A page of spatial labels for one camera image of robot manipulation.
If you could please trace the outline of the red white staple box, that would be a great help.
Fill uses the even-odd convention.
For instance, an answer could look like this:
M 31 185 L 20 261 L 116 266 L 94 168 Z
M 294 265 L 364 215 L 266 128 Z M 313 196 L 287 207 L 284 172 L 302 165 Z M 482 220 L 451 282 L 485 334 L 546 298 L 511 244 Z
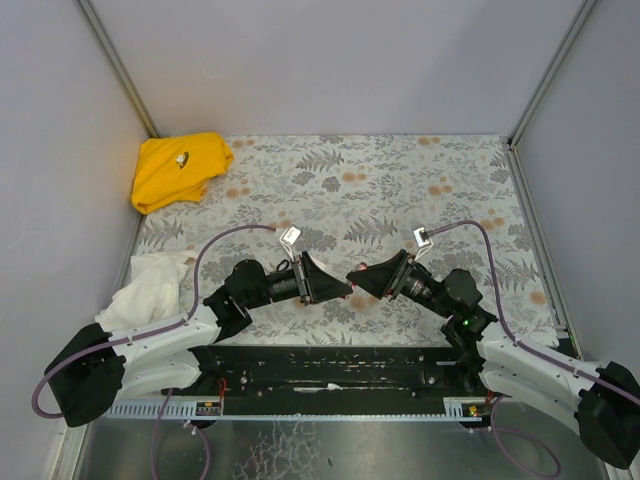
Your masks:
M 354 273 L 354 272 L 358 272 L 358 271 L 362 271 L 362 270 L 366 270 L 368 268 L 367 264 L 365 262 L 360 262 L 358 264 L 356 264 L 353 269 L 348 273 L 348 275 Z M 355 293 L 358 285 L 351 281 L 350 279 L 347 279 L 348 283 L 350 284 L 350 287 L 352 289 L 352 292 Z

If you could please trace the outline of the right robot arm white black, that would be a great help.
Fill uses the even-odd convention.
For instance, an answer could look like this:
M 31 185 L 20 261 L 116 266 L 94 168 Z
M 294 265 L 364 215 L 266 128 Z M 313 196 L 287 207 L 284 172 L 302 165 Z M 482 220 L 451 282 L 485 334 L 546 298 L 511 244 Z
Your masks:
M 554 418 L 605 463 L 632 465 L 639 453 L 639 383 L 626 367 L 581 361 L 508 333 L 481 307 L 468 271 L 437 280 L 404 250 L 347 278 L 378 299 L 402 295 L 443 317 L 441 331 L 459 352 L 459 365 L 486 389 Z

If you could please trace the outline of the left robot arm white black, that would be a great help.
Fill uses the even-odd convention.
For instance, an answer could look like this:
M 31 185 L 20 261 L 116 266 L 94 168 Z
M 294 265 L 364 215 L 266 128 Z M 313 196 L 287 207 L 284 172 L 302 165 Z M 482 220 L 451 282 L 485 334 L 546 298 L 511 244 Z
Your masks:
M 46 367 L 45 380 L 66 425 L 83 426 L 118 401 L 193 385 L 202 372 L 194 348 L 238 335 L 251 324 L 253 309 L 290 299 L 315 305 L 351 292 L 307 252 L 272 273 L 254 259 L 243 260 L 192 312 L 157 326 L 81 328 Z

